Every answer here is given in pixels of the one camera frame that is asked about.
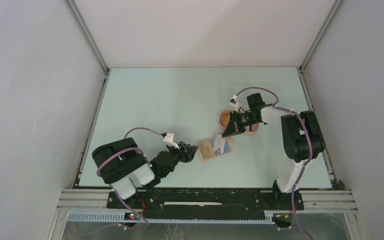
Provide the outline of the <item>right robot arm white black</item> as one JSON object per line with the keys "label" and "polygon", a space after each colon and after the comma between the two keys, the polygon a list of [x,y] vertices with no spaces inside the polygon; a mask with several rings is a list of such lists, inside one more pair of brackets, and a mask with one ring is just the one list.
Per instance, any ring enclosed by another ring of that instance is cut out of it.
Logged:
{"label": "right robot arm white black", "polygon": [[229,121],[221,136],[241,135],[257,124],[280,127],[287,160],[273,184],[270,201],[275,208],[284,209],[299,192],[299,183],[308,165],[325,150],[324,136],[312,110],[297,112],[280,107],[276,102],[267,104],[260,93],[253,93],[246,100],[248,110],[243,110],[238,107],[238,96],[232,97],[230,105],[235,109],[229,113]]}

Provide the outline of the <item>pink oval card tray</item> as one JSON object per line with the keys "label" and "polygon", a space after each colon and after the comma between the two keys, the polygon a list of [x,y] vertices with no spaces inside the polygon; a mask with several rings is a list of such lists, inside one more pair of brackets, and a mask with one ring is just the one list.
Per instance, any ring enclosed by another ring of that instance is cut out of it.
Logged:
{"label": "pink oval card tray", "polygon": [[261,117],[251,110],[223,111],[219,116],[221,136],[227,138],[241,134],[253,135],[258,130],[261,120]]}

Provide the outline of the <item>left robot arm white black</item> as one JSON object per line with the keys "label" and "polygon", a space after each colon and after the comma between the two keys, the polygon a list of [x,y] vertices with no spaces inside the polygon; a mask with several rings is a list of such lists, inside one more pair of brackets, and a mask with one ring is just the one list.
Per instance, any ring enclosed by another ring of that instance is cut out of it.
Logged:
{"label": "left robot arm white black", "polygon": [[92,152],[96,174],[116,192],[125,208],[133,208],[138,202],[134,179],[140,186],[152,188],[172,173],[178,163],[191,162],[199,149],[183,141],[166,147],[149,160],[131,137],[104,144]]}

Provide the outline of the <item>silver white VIP card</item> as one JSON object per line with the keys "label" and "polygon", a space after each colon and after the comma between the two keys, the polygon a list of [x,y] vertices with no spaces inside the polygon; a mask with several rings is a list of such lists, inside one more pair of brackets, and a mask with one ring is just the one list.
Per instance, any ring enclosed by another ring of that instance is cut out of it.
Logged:
{"label": "silver white VIP card", "polygon": [[225,146],[226,146],[226,139],[222,137],[221,133],[216,133],[214,135],[214,140],[213,140],[213,151],[216,154],[223,154],[225,151]]}

